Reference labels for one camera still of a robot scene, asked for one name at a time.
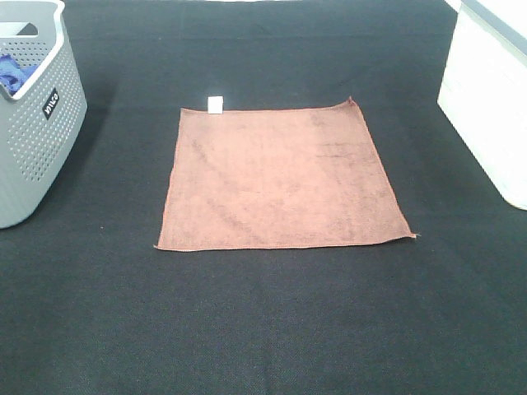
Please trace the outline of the white storage box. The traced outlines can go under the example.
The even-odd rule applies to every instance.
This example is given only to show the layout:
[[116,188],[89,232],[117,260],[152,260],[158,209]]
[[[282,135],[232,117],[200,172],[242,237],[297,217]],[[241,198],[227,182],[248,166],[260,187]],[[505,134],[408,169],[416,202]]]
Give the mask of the white storage box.
[[526,208],[526,3],[452,1],[437,103],[503,199]]

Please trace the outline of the white towel label tag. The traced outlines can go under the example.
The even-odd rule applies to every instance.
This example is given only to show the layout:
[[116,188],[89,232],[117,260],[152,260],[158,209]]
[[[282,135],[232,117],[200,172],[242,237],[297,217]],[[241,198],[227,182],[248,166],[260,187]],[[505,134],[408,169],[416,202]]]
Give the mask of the white towel label tag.
[[207,112],[209,114],[223,113],[224,98],[221,95],[209,96],[207,102]]

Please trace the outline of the grey perforated laundry basket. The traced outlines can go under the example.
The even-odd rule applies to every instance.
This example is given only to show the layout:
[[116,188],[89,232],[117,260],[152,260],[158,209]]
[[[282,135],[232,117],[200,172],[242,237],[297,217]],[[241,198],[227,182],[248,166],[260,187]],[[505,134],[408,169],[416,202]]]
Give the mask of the grey perforated laundry basket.
[[3,1],[2,26],[31,24],[34,34],[1,35],[1,55],[30,76],[1,82],[1,227],[23,222],[67,159],[87,102],[63,19],[62,1]]

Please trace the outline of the brown square towel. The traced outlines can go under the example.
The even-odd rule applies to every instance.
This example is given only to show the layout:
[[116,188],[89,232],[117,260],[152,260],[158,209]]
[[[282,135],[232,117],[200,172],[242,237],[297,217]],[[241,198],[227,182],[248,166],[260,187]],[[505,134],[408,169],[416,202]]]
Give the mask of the brown square towel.
[[158,249],[306,249],[412,236],[354,100],[181,110]]

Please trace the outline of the blue cloth in basket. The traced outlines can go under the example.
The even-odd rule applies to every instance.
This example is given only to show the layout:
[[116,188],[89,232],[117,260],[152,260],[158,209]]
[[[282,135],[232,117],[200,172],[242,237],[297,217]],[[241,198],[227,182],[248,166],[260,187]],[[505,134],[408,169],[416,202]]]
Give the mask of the blue cloth in basket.
[[37,66],[21,67],[9,54],[1,56],[1,84],[15,95],[35,72]]

